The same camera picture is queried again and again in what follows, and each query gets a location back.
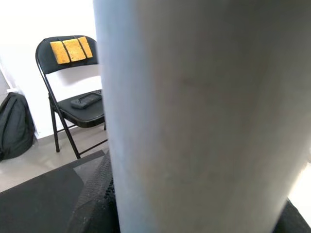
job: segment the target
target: tile floor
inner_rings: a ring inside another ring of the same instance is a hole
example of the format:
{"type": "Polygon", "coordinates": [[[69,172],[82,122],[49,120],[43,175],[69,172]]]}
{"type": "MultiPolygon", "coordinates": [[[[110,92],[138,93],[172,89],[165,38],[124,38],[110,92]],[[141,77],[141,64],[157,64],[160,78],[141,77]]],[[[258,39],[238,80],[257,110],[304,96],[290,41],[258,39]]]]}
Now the tile floor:
{"type": "MultiPolygon", "coordinates": [[[[71,130],[79,151],[83,151],[96,142],[107,138],[103,126],[90,129],[75,128],[71,130]]],[[[60,152],[56,153],[54,137],[46,137],[35,141],[33,146],[23,155],[0,162],[0,192],[25,182],[33,177],[58,168],[76,160],[76,156],[64,133],[59,135],[60,152]]],[[[83,154],[82,157],[98,150],[107,151],[108,143],[83,154]]]]}

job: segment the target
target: white cylinder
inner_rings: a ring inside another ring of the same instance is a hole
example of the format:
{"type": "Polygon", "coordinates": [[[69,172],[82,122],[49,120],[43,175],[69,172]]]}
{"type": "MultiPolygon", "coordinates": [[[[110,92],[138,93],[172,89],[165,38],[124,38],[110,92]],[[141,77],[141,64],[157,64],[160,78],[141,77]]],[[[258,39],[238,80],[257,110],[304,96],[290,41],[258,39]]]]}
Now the white cylinder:
{"type": "Polygon", "coordinates": [[[122,233],[278,219],[310,145],[310,3],[235,2],[94,1],[122,233]]]}

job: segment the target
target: backpack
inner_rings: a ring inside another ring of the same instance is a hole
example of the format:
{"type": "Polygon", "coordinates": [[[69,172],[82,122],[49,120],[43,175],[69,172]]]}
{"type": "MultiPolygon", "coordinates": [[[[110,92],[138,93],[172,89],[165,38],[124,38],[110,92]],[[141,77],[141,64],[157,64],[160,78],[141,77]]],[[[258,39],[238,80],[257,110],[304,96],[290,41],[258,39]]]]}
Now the backpack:
{"type": "Polygon", "coordinates": [[[26,98],[9,93],[0,106],[0,161],[15,158],[28,150],[35,127],[26,98]]]}

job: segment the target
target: black folding chair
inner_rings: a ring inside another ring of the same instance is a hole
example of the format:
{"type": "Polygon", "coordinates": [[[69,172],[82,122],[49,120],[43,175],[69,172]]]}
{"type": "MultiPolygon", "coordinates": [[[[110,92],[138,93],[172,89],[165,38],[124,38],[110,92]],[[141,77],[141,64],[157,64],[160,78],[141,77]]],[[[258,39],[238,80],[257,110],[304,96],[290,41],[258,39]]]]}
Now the black folding chair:
{"type": "Polygon", "coordinates": [[[54,139],[55,139],[55,147],[56,152],[59,152],[59,144],[58,144],[58,133],[61,131],[65,131],[69,142],[72,146],[72,149],[77,157],[77,159],[81,158],[81,154],[99,146],[100,144],[108,141],[108,139],[82,151],[79,152],[77,149],[76,144],[73,141],[72,135],[69,131],[69,128],[73,126],[78,126],[82,128],[90,128],[97,126],[101,123],[104,123],[104,108],[102,101],[98,101],[91,106],[87,107],[86,109],[75,109],[72,108],[70,105],[71,100],[81,98],[82,96],[86,95],[78,95],[71,98],[68,98],[66,100],[62,100],[60,102],[57,102],[55,95],[52,91],[52,88],[49,84],[49,81],[47,79],[47,74],[56,72],[61,69],[71,68],[71,67],[79,67],[79,66],[87,66],[87,65],[95,65],[98,64],[97,60],[97,54],[96,54],[96,41],[90,37],[86,36],[86,39],[88,41],[88,44],[91,48],[91,51],[93,53],[92,58],[86,58],[81,61],[76,62],[70,62],[67,64],[58,64],[55,58],[55,55],[52,51],[52,48],[50,46],[50,42],[52,41],[63,41],[63,40],[69,40],[81,37],[82,35],[75,35],[75,36],[59,36],[59,37],[49,37],[44,39],[37,47],[35,51],[35,60],[38,65],[38,68],[40,70],[40,73],[42,75],[43,81],[48,89],[49,92],[49,100],[50,100],[50,107],[51,107],[51,115],[52,115],[52,124],[53,124],[53,131],[54,131],[54,139]],[[57,130],[56,127],[56,121],[55,121],[55,112],[58,113],[59,118],[62,122],[63,129],[57,130]],[[72,126],[68,127],[66,124],[66,120],[73,123],[72,126]]]}

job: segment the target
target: black remote control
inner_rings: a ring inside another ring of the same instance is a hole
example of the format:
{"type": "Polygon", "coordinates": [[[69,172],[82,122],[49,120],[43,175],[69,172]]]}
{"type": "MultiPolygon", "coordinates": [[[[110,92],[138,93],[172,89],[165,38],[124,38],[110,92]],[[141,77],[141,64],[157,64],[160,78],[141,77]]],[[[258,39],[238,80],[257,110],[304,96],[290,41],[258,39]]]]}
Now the black remote control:
{"type": "Polygon", "coordinates": [[[98,90],[88,93],[81,98],[72,100],[70,104],[73,108],[85,109],[101,99],[102,99],[102,91],[98,90]]]}

